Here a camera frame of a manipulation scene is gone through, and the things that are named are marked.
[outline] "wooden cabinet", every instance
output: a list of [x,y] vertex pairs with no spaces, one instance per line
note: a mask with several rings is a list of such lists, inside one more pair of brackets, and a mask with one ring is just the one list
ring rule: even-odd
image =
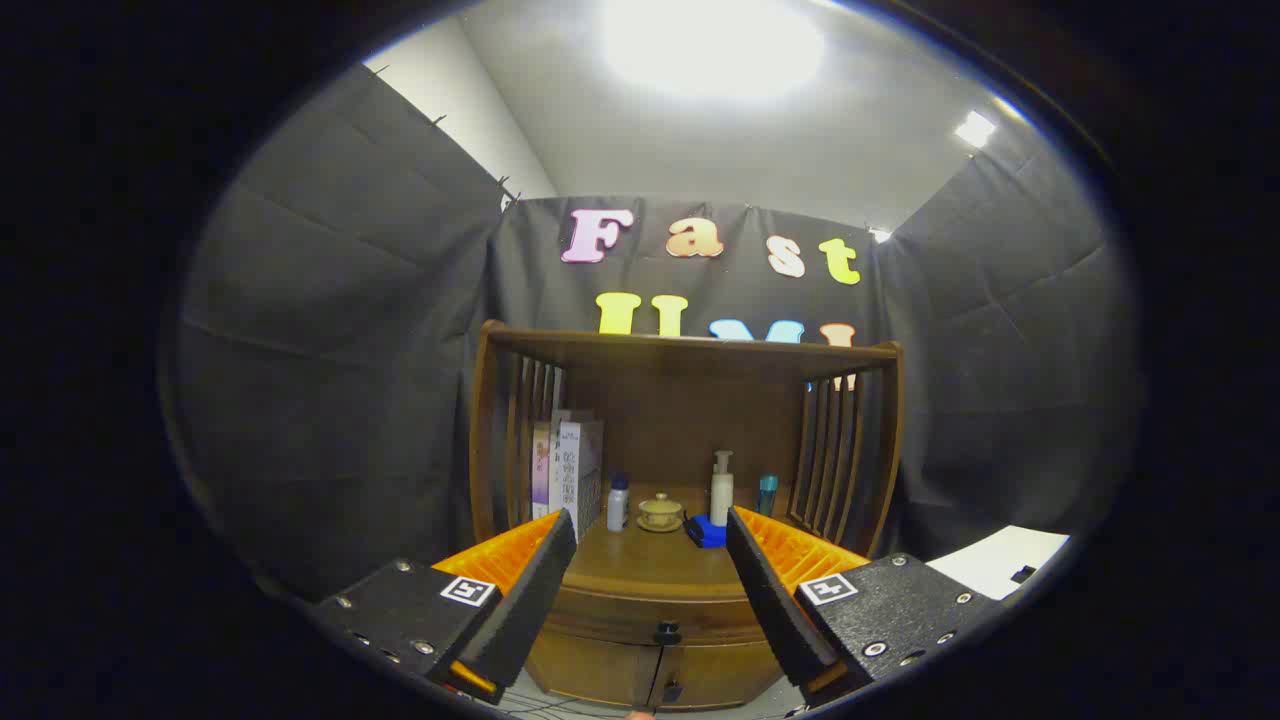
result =
[[649,701],[658,646],[579,638],[543,630],[525,669],[543,692],[643,707]]
[[[881,375],[882,432],[874,477],[859,484],[868,372]],[[777,474],[776,519],[872,553],[897,471],[897,343],[608,336],[490,320],[468,448],[476,541],[530,516],[529,428],[549,416],[557,378],[563,406],[604,420],[605,477],[628,474],[632,515],[657,492],[690,516],[707,512],[713,451],[724,448],[735,454],[735,503],[754,507],[759,477]],[[677,644],[659,647],[659,623],[678,624]],[[727,551],[634,520],[609,533],[603,519],[579,543],[526,667],[548,692],[667,710],[741,705],[782,676]]]

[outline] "small white bottle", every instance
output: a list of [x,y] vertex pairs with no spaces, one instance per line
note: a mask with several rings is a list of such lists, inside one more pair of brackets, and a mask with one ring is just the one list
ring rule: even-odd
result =
[[716,466],[712,468],[712,511],[710,521],[717,528],[728,524],[728,509],[733,505],[733,474],[728,471],[728,457],[732,450],[716,451]]
[[614,473],[609,480],[609,498],[604,509],[604,525],[611,533],[621,533],[627,527],[627,515],[631,510],[628,496],[626,474]]

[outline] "blue bottle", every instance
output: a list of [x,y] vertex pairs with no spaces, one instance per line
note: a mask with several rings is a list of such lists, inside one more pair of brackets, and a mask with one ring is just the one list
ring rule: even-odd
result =
[[773,493],[778,491],[778,477],[774,474],[760,475],[760,500],[755,503],[755,511],[765,518],[773,515]]

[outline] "ceiling light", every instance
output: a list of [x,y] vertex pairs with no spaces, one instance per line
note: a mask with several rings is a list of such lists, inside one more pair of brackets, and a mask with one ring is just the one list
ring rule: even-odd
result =
[[614,0],[604,54],[632,82],[685,96],[772,97],[817,72],[822,36],[778,0]]
[[965,118],[964,124],[956,128],[956,135],[974,147],[987,145],[987,140],[993,132],[996,132],[996,126],[972,110],[969,111],[969,117]]

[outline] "foam letter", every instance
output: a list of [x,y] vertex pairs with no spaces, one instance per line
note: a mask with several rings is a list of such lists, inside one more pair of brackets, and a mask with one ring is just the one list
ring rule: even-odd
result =
[[[713,336],[721,340],[755,340],[751,331],[742,320],[716,320],[708,328]],[[804,325],[795,320],[778,320],[769,325],[768,342],[800,342],[804,334]]]
[[672,233],[667,240],[667,252],[676,258],[691,258],[701,255],[714,258],[724,252],[724,243],[719,241],[716,223],[707,218],[685,218],[671,223],[667,232]]
[[800,246],[794,240],[774,234],[764,241],[764,246],[769,249],[769,266],[773,272],[792,278],[804,277]]
[[[818,328],[818,332],[827,338],[827,345],[832,347],[852,347],[854,346],[854,325],[845,323],[827,323]],[[849,391],[852,392],[854,382],[858,380],[858,375],[849,375]],[[840,389],[840,378],[836,378],[836,389]]]
[[600,306],[600,333],[631,334],[631,315],[640,306],[640,296],[630,292],[602,292],[595,296]]
[[852,247],[845,247],[845,241],[836,237],[823,242],[818,246],[827,254],[827,270],[831,272],[831,277],[838,283],[845,284],[858,284],[858,281],[863,279],[858,270],[849,269],[849,261],[858,258],[858,251]]
[[604,260],[604,247],[618,242],[618,228],[630,228],[635,222],[631,210],[573,210],[573,237],[568,250],[561,254],[564,263],[599,263]]
[[655,295],[650,302],[658,309],[658,334],[680,337],[680,311],[689,307],[689,301],[678,295]]

